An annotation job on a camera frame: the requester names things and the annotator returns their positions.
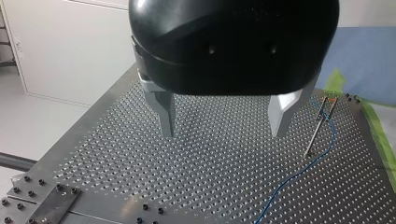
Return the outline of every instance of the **black robot housing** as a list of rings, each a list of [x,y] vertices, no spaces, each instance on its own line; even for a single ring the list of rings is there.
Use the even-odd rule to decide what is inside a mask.
[[[180,94],[303,88],[335,33],[338,0],[131,0],[139,73]]]

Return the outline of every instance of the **perforated metal table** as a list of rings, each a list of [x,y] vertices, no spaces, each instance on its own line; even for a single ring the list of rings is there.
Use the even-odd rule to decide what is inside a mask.
[[[162,138],[142,94],[133,66],[28,172],[81,188],[63,223],[252,223],[312,160],[303,159],[317,125],[309,104],[286,137],[272,138],[269,97],[176,96],[176,136]],[[334,148],[280,191],[262,223],[396,223],[396,194],[359,105],[340,97],[332,120]],[[313,156],[330,139],[323,124]]]

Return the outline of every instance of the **blue wire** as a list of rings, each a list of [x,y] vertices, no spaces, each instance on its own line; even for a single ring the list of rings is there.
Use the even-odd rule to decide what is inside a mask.
[[[319,109],[318,104],[311,98],[309,100],[311,102],[311,104],[316,108]],[[322,112],[323,116],[326,118],[326,120],[329,121],[329,125],[330,128],[332,129],[332,141],[329,144],[329,147],[319,156],[317,156],[314,160],[312,160],[311,162],[309,162],[309,164],[307,166],[305,166],[305,168],[303,170],[301,170],[300,172],[292,175],[291,177],[287,178],[286,180],[284,180],[279,186],[277,186],[276,190],[274,191],[274,193],[271,195],[270,200],[268,201],[268,203],[264,206],[262,213],[260,214],[259,218],[256,219],[256,221],[254,222],[254,224],[258,224],[260,221],[262,221],[262,218],[264,217],[265,213],[267,212],[268,208],[271,205],[271,202],[274,200],[274,198],[276,197],[276,195],[279,193],[279,191],[289,182],[291,181],[293,178],[302,175],[305,171],[307,171],[309,168],[311,168],[315,163],[318,162],[318,160],[320,160],[321,158],[323,158],[324,156],[326,156],[330,149],[332,149],[332,147],[334,146],[334,141],[335,141],[335,129],[334,126],[332,125],[332,122],[329,119],[329,116],[325,113]]]

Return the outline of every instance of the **metal rod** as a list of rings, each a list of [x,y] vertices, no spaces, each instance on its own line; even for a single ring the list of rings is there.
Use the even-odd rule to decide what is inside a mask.
[[[334,111],[334,109],[335,109],[335,105],[337,104],[337,102],[338,102],[338,97],[337,97],[337,98],[335,98],[335,101],[334,101],[334,103],[332,103],[332,108],[330,108],[330,113],[329,113],[329,116],[326,118],[326,120],[327,120],[327,121],[329,121],[329,119],[331,119],[331,118],[332,118],[332,112]]]
[[[324,105],[326,104],[327,99],[328,99],[328,97],[326,96],[326,97],[323,99],[323,101],[322,101],[322,105],[320,106],[320,110],[318,111],[318,114],[317,114],[317,120],[319,120],[319,119],[320,119],[320,116],[322,115],[321,113],[323,112]]]
[[[322,125],[323,121],[324,121],[324,116],[322,116],[322,119],[320,120],[320,122],[318,123],[317,128],[315,129],[314,135],[312,135],[311,142],[309,142],[309,145],[306,148],[306,151],[304,153],[304,157],[306,157],[311,152],[311,147],[312,147],[312,145],[314,145],[315,138],[318,135],[318,131],[319,131],[320,126]]]
[[[27,172],[37,161],[0,152],[0,166]]]

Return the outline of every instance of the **bolt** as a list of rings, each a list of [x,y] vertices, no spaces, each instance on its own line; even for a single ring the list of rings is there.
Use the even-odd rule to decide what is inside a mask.
[[[35,196],[35,192],[32,190],[29,190],[29,192],[27,192],[27,195],[29,195],[29,197],[33,197],[33,196]]]
[[[2,205],[7,205],[8,204],[8,200],[7,199],[2,199],[1,200],[1,204]]]
[[[24,207],[24,206],[23,206],[22,203],[18,203],[18,204],[17,204],[17,208],[18,208],[18,209],[22,210],[23,207]]]
[[[64,186],[62,186],[62,184],[57,184],[56,185],[56,189],[57,190],[61,190],[61,189],[63,189],[64,188]]]
[[[10,217],[5,217],[4,222],[5,223],[11,223],[12,219]]]

